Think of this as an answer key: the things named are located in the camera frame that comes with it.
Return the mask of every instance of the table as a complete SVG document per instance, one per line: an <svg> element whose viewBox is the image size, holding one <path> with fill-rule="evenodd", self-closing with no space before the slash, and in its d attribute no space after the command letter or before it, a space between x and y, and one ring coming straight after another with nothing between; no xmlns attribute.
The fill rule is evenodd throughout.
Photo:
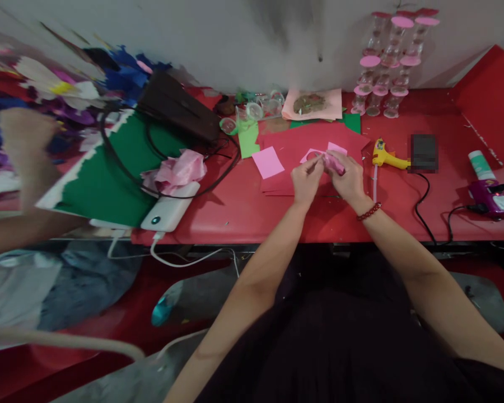
<svg viewBox="0 0 504 403"><path fill-rule="evenodd" d="M351 108L352 96L344 94L344 106ZM285 130L288 122L263 122L260 135ZM408 157L408 138L413 133L433 133L437 136L439 169L426 175L431 191L419 207L437 241L447 241L446 218L453 207L470 204L467 186L476 175L468 153L481 149L488 160L492 157L474 129L451 102L448 89L411 91L400 108L400 117L362 117L362 135L371 142L363 150L364 185L372 193L371 164L375 140L382 137L388 151L400 158ZM211 169L211 175L218 175ZM504 182L504 168L495 172ZM206 177L203 182L211 182ZM194 199L173 233L162 243L238 244L261 243L292 204L292 197L265 196L260 191L261 177L251 158L240 161L229 175L205 196ZM377 199L384 211L419 241L430 241L418 220L414 205L426 191L426 182L417 175L394 167L379 168ZM504 221L493 222L486 217L461 210L451 220L455 241L504 240ZM134 243L150 245L153 233L135 230ZM370 242L364 226L355 220L355 213L342 199L316 198L306 217L300 242Z"/></svg>

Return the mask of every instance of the floor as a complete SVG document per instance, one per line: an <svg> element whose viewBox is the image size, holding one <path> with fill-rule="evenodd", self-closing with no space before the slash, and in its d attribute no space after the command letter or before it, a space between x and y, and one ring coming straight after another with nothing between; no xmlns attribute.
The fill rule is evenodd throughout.
<svg viewBox="0 0 504 403"><path fill-rule="evenodd" d="M452 275L489 324L497 332L504 332L504 301L494 284L473 275ZM215 317L235 281L232 265L176 283L165 293L175 303L169 320L180 322ZM160 353L84 385L54 403L161 403L204 334L200 332L184 340L175 340Z"/></svg>

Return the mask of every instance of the peach paper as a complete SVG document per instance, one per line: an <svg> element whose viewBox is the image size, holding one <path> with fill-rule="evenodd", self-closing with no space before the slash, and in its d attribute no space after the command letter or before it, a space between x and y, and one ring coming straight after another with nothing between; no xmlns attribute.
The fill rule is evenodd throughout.
<svg viewBox="0 0 504 403"><path fill-rule="evenodd" d="M325 109L317 112L311 112L308 114L299 115L293 112L293 104L301 96L302 93L316 93L326 99ZM309 120L309 119L328 119L336 120L343 117L342 114L342 89L330 91L299 91L299 90L289 90L286 97L286 102L284 103L284 108L282 109L282 117L286 120Z"/></svg>

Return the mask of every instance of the white paper flower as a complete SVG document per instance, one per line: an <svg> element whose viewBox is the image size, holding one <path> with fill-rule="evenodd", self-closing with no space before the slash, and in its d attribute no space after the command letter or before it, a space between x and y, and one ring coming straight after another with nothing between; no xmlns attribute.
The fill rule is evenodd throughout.
<svg viewBox="0 0 504 403"><path fill-rule="evenodd" d="M37 60L25 56L15 65L15 70L27 78L25 83L20 84L22 87L34 87L37 90L39 97L37 102L61 96L67 105L78 111L91 105L98 107L101 105L97 88L91 81L69 84Z"/></svg>

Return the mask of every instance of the yellow glue gun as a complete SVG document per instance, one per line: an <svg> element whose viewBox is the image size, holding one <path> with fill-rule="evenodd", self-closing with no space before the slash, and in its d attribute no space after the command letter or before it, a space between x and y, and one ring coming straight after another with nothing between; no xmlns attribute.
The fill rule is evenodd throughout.
<svg viewBox="0 0 504 403"><path fill-rule="evenodd" d="M393 167L399 169L407 169L410 166L410 162L407 160L401 160L400 158L396 158L395 152L386 152L385 150L385 142L382 138L379 138L375 142L374 147L374 158L372 160L374 165L382 166L383 163L387 163L388 165L392 165Z"/></svg>

